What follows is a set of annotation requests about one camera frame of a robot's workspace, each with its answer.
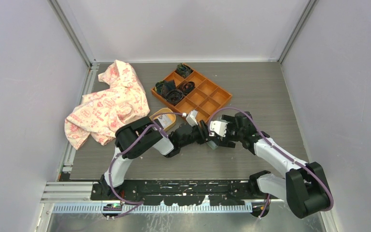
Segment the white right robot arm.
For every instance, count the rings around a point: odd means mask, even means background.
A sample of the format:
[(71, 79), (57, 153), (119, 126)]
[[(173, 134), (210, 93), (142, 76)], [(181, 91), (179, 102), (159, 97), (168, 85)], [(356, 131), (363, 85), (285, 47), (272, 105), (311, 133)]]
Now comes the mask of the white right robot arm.
[(281, 148), (259, 129), (248, 112), (238, 110), (235, 116), (210, 118), (208, 130), (210, 135), (219, 138), (219, 145), (241, 142), (245, 149), (281, 174), (280, 177), (268, 171), (254, 174), (254, 181), (249, 185), (252, 197), (275, 196), (298, 218), (333, 208), (334, 199), (323, 167), (317, 162), (305, 162)]

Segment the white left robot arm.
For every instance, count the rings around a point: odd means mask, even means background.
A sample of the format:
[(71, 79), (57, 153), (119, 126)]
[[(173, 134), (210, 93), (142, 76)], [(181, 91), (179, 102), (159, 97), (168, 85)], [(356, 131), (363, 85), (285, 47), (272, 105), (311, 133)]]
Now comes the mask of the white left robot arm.
[(111, 200), (121, 195), (121, 185), (134, 159), (150, 148), (171, 158), (187, 145), (208, 142), (209, 132), (208, 126), (201, 120), (194, 126), (184, 123), (167, 135), (151, 119), (143, 117), (118, 129), (115, 138), (114, 156), (107, 171), (100, 178), (99, 189), (96, 190), (96, 193)]

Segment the green card holder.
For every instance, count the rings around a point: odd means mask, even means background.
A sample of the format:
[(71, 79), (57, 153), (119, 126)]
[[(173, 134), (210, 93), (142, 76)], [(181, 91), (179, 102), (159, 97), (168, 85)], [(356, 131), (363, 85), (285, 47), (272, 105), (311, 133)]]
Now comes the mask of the green card holder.
[(214, 141), (208, 141), (206, 143), (212, 150), (216, 150), (218, 148), (218, 145)]

